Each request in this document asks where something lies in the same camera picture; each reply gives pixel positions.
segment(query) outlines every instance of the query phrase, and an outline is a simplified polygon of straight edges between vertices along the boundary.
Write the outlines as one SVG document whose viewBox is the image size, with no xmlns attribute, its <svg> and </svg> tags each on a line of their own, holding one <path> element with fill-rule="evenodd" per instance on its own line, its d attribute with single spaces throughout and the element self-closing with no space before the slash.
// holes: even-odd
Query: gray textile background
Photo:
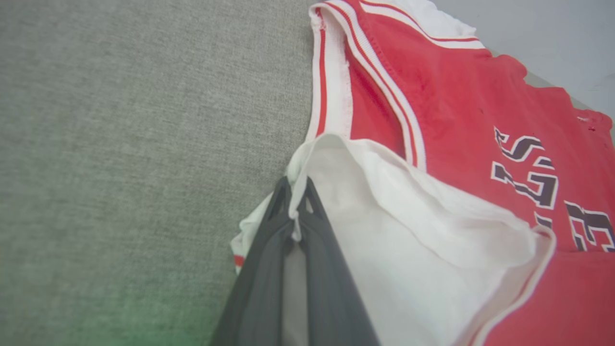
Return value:
<svg viewBox="0 0 615 346">
<path fill-rule="evenodd" d="M 0 344 L 209 340 L 307 131 L 313 2 L 0 2 Z"/>
</svg>

